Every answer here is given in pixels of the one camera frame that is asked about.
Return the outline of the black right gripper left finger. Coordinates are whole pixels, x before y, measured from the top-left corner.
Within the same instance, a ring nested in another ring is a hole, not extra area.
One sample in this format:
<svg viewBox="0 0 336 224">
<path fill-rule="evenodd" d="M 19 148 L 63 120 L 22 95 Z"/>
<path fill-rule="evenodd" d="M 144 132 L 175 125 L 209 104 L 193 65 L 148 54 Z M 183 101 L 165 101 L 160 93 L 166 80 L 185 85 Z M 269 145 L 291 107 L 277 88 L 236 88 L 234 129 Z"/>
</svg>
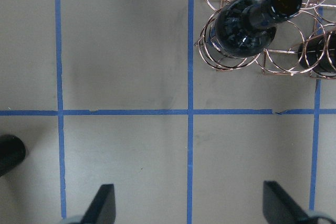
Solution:
<svg viewBox="0 0 336 224">
<path fill-rule="evenodd" d="M 115 203 L 114 184 L 101 185 L 80 223 L 115 223 Z"/>
</svg>

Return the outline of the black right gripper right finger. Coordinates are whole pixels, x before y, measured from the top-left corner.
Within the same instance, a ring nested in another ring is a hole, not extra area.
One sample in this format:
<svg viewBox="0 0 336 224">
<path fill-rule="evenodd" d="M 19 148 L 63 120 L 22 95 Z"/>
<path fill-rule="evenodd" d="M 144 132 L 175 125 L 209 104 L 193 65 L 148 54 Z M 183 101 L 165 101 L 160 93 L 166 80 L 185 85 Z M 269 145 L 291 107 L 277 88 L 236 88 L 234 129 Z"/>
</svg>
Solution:
<svg viewBox="0 0 336 224">
<path fill-rule="evenodd" d="M 267 223 L 318 223 L 317 217 L 309 217 L 276 181 L 264 181 L 262 203 Z"/>
</svg>

